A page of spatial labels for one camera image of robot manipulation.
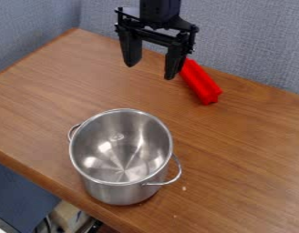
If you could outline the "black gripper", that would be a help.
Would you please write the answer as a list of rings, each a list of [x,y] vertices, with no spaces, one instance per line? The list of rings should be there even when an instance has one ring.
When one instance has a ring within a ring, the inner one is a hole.
[[[116,9],[117,17],[133,19],[140,26],[149,26],[157,30],[177,30],[188,34],[188,54],[195,51],[195,38],[199,28],[180,17],[181,0],[140,0],[137,7],[122,7]],[[125,27],[116,27],[124,63],[133,67],[143,58],[143,40]],[[172,44],[165,54],[164,78],[172,80],[181,71],[185,59],[185,46]]]

